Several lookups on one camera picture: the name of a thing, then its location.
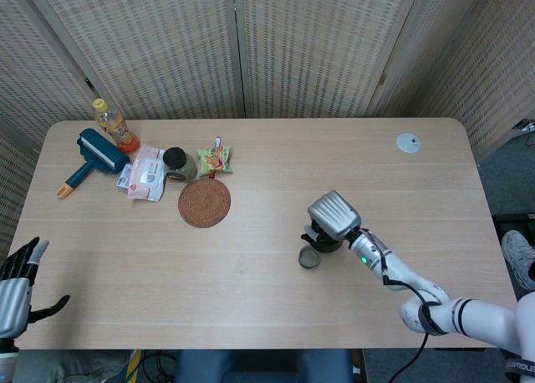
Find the snack bag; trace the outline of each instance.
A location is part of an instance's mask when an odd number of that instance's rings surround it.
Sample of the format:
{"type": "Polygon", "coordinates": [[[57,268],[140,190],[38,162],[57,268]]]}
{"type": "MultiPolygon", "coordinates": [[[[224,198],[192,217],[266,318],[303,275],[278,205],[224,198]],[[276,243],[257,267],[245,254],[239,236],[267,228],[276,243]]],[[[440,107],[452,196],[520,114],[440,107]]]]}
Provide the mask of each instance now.
{"type": "Polygon", "coordinates": [[[197,149],[199,156],[199,176],[207,176],[213,172],[232,172],[228,165],[232,148],[230,146],[217,146],[211,149],[197,149]]]}
{"type": "Polygon", "coordinates": [[[158,202],[164,192],[164,151],[143,145],[130,173],[128,197],[158,202]]]}

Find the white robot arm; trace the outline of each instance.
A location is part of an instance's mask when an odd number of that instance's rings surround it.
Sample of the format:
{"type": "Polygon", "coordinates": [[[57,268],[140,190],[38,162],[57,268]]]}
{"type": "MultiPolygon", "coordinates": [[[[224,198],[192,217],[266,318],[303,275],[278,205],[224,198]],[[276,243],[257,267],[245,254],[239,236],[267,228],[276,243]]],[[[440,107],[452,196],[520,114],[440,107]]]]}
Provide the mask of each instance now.
{"type": "Polygon", "coordinates": [[[508,350],[520,358],[509,360],[507,371],[535,383],[535,293],[524,296],[516,310],[475,299],[450,299],[438,285],[422,278],[389,250],[336,191],[318,199],[308,214],[334,241],[349,241],[349,249],[393,291],[414,295],[400,306],[405,325],[418,333],[463,334],[508,350]]]}

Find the orange handle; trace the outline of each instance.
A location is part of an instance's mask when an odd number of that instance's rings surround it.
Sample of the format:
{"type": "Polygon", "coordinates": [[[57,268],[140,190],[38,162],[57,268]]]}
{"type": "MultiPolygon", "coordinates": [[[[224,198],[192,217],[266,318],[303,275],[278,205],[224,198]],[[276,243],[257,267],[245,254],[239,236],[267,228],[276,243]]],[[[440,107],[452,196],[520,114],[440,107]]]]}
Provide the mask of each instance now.
{"type": "Polygon", "coordinates": [[[74,191],[74,189],[71,186],[68,186],[67,184],[63,184],[59,187],[59,189],[56,191],[56,197],[58,199],[64,199],[67,197],[70,192],[74,191]]]}

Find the textured panel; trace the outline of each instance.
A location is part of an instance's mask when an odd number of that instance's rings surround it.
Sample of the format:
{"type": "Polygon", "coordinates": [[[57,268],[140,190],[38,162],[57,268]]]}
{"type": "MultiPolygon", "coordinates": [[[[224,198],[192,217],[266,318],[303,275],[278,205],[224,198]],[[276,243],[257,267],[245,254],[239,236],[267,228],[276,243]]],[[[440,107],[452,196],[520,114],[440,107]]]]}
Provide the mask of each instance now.
{"type": "Polygon", "coordinates": [[[364,115],[404,0],[243,1],[253,116],[364,115]]]}
{"type": "Polygon", "coordinates": [[[133,119],[235,117],[224,0],[49,0],[133,119]]]}
{"type": "Polygon", "coordinates": [[[8,255],[36,163],[36,156],[0,135],[0,259],[8,255]]]}
{"type": "Polygon", "coordinates": [[[0,0],[0,119],[36,145],[61,120],[88,120],[91,97],[14,0],[0,0]]]}
{"type": "Polygon", "coordinates": [[[407,116],[405,109],[444,53],[475,0],[416,0],[396,42],[385,85],[370,104],[371,116],[407,116]]]}
{"type": "Polygon", "coordinates": [[[453,117],[475,156],[535,110],[535,0],[487,0],[415,114],[453,117]]]}

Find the white round object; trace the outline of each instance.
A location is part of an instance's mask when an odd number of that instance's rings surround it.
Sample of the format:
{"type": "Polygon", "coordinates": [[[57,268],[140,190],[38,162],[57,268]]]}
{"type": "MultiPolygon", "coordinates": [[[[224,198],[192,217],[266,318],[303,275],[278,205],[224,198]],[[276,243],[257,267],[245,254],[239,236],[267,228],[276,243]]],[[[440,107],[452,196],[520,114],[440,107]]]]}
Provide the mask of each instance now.
{"type": "Polygon", "coordinates": [[[416,153],[421,148],[420,138],[413,134],[401,134],[396,140],[398,147],[405,153],[416,153]]]}

